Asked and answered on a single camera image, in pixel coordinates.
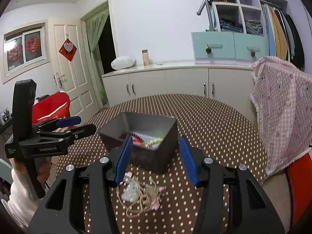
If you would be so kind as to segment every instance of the metal pole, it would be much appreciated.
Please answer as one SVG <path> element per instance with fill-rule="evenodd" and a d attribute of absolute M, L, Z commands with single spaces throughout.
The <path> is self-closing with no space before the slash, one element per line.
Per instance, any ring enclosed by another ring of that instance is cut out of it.
<path fill-rule="evenodd" d="M 209 20 L 209 31 L 213 31 L 213 18 L 211 17 L 211 11 L 210 11 L 210 6 L 208 3 L 208 0 L 206 0 L 206 9 L 207 9 L 207 14 L 208 14 L 208 20 Z"/>
<path fill-rule="evenodd" d="M 197 11 L 197 15 L 200 16 L 202 14 L 202 10 L 204 9 L 204 6 L 206 6 L 207 9 L 207 14 L 208 14 L 208 20 L 209 20 L 209 30 L 213 31 L 213 19 L 211 17 L 211 11 L 210 11 L 210 6 L 208 3 L 208 0 L 203 0 L 202 5 L 200 5 L 199 10 Z"/>

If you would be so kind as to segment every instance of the green curtain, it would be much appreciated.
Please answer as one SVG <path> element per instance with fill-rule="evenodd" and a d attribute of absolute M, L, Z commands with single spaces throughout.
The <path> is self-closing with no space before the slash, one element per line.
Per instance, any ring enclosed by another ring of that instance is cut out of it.
<path fill-rule="evenodd" d="M 99 42 L 99 38 L 102 34 L 104 25 L 106 23 L 107 17 L 110 11 L 109 8 L 102 9 L 101 11 L 97 12 L 96 14 L 92 15 L 85 21 L 86 28 L 87 28 L 87 35 L 88 35 L 88 42 L 90 48 L 90 56 L 92 62 L 92 70 L 94 72 L 95 80 L 96 80 L 96 87 L 99 91 L 100 98 L 102 100 L 103 105 L 107 103 L 107 95 L 105 92 L 105 88 L 103 85 L 103 81 L 101 78 L 101 73 L 99 72 L 96 61 L 94 59 L 93 52 L 95 51 L 97 44 Z"/>

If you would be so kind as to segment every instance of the metal screw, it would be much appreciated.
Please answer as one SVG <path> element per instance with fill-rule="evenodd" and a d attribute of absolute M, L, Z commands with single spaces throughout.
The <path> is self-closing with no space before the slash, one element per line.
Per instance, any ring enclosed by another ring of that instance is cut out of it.
<path fill-rule="evenodd" d="M 101 158 L 99 161 L 101 162 L 101 163 L 107 163 L 108 162 L 108 158 L 107 157 L 103 157 L 103 158 Z"/>
<path fill-rule="evenodd" d="M 238 166 L 238 168 L 239 168 L 240 170 L 242 170 L 242 171 L 247 170 L 247 166 L 244 165 L 244 164 L 240 164 L 240 165 Z"/>
<path fill-rule="evenodd" d="M 213 163 L 213 159 L 211 159 L 211 158 L 205 158 L 205 159 L 204 159 L 204 162 L 207 163 L 207 164 L 211 164 L 211 163 Z"/>
<path fill-rule="evenodd" d="M 72 164 L 69 164 L 66 166 L 66 170 L 69 172 L 72 171 L 73 169 L 74 169 L 74 166 Z"/>

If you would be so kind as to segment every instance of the blue gripper pad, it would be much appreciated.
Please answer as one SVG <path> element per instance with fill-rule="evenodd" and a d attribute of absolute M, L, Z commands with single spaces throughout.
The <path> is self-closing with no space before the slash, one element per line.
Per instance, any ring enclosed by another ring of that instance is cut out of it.
<path fill-rule="evenodd" d="M 179 139 L 179 148 L 183 158 L 183 162 L 188 173 L 188 178 L 196 187 L 199 183 L 198 173 L 197 173 L 197 166 L 191 154 L 190 144 L 185 141 L 183 136 Z"/>
<path fill-rule="evenodd" d="M 74 125 L 80 124 L 80 122 L 81 122 L 81 118 L 79 116 L 69 117 L 69 118 L 66 118 L 66 119 L 60 119 L 57 122 L 57 127 L 65 128 L 65 127 L 69 127 L 69 126 L 74 126 Z"/>
<path fill-rule="evenodd" d="M 124 180 L 124 174 L 126 172 L 130 160 L 132 149 L 133 149 L 132 136 L 129 136 L 116 164 L 116 173 L 114 182 L 117 186 L 119 186 L 120 182 Z"/>

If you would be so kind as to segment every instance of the window frame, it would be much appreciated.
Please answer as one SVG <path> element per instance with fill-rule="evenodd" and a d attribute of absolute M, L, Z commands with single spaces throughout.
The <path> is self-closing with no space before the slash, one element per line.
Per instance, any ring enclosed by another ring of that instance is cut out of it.
<path fill-rule="evenodd" d="M 41 21 L 30 22 L 25 25 L 15 27 L 11 31 L 2 34 L 2 37 L 0 38 L 0 69 L 1 69 L 1 76 L 2 76 L 3 84 L 16 76 L 23 74 L 26 71 L 29 71 L 35 67 L 38 67 L 45 63 L 50 62 L 50 56 L 48 52 L 49 41 L 48 41 L 47 30 L 48 30 L 48 21 L 41 20 Z M 31 34 L 33 32 L 38 32 L 38 31 L 40 32 L 40 46 L 41 46 L 42 56 L 26 61 L 25 35 Z M 17 66 L 16 68 L 8 70 L 8 60 L 7 60 L 7 51 L 5 49 L 5 43 L 8 41 L 20 38 L 20 37 L 22 37 L 22 43 L 23 43 L 22 51 L 23 51 L 24 63 Z"/>

